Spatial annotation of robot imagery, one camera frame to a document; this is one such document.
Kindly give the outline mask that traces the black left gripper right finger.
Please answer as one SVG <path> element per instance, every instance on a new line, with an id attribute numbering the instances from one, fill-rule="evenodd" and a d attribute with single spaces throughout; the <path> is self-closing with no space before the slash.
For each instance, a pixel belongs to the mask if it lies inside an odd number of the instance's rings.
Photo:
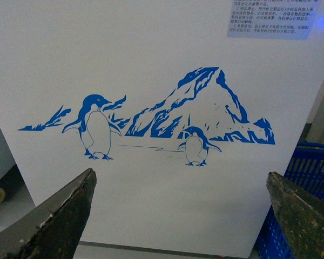
<path id="1" fill-rule="evenodd" d="M 295 258 L 324 258 L 324 202 L 277 172 L 268 173 L 266 186 Z"/>

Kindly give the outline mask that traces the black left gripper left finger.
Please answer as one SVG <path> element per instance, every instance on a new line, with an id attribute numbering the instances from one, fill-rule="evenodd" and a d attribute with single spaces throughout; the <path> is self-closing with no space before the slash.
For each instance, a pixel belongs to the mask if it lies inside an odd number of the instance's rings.
<path id="1" fill-rule="evenodd" d="M 0 232 L 0 258 L 73 258 L 97 183 L 89 168 Z"/>

